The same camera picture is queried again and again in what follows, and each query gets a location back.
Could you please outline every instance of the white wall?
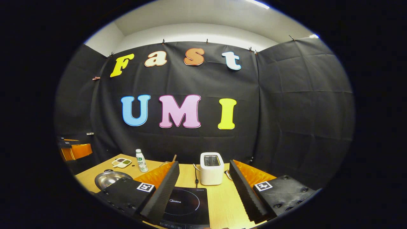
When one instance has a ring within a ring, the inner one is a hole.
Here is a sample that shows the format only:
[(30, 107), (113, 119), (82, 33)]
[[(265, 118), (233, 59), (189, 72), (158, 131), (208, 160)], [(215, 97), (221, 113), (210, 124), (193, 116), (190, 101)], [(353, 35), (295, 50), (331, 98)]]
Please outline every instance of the white wall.
[(114, 49), (115, 53), (148, 44), (180, 41), (200, 41), (233, 45), (245, 49), (261, 51), (278, 44), (277, 42), (246, 30), (202, 23), (185, 23), (158, 26), (125, 36)]
[(112, 22), (95, 33), (85, 45), (104, 56), (108, 56), (112, 52), (117, 53), (116, 47), (122, 42), (123, 38), (123, 33), (116, 24)]

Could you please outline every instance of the induction cooktop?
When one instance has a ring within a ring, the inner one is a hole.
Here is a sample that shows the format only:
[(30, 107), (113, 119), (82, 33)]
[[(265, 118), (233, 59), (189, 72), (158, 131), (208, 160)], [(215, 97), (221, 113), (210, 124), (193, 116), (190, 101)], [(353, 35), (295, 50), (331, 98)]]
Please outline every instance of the induction cooktop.
[(206, 188), (174, 187), (159, 226), (169, 229), (210, 227)]

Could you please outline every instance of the blue letter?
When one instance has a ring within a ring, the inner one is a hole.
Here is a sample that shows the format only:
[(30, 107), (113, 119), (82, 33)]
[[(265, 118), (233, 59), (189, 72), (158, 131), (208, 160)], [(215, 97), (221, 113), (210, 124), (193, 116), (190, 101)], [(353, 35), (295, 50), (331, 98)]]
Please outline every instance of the blue letter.
[(121, 99), (123, 104), (123, 120), (130, 126), (141, 126), (147, 121), (147, 109), (148, 101), (151, 96), (149, 95), (139, 95), (137, 99), (140, 101), (140, 117), (133, 118), (131, 114), (131, 103), (134, 101), (133, 96), (125, 96)]
[(233, 52), (222, 53), (222, 56), (226, 57), (226, 65), (233, 70), (239, 70), (242, 67), (239, 64), (236, 64), (236, 60), (239, 59), (239, 56), (236, 56)]

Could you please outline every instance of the white ceiling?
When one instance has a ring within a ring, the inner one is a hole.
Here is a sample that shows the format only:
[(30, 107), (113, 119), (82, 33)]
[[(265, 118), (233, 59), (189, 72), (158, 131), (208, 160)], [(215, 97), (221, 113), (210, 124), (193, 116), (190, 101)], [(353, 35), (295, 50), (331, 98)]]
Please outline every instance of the white ceiling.
[(124, 36), (157, 26), (208, 23), (244, 29), (278, 43), (313, 32), (283, 13), (245, 0), (157, 0), (114, 21)]

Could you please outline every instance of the ceiling light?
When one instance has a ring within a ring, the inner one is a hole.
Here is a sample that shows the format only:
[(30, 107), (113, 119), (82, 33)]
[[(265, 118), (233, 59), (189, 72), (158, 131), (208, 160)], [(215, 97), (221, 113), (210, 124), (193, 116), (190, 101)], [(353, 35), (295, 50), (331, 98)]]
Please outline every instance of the ceiling light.
[(245, 0), (245, 1), (246, 1), (246, 2), (251, 2), (251, 3), (253, 3), (253, 4), (256, 4), (256, 5), (260, 6), (260, 7), (263, 7), (264, 9), (270, 8), (270, 7), (266, 6), (266, 5), (264, 5), (263, 3), (257, 2), (257, 1), (255, 1), (255, 0)]

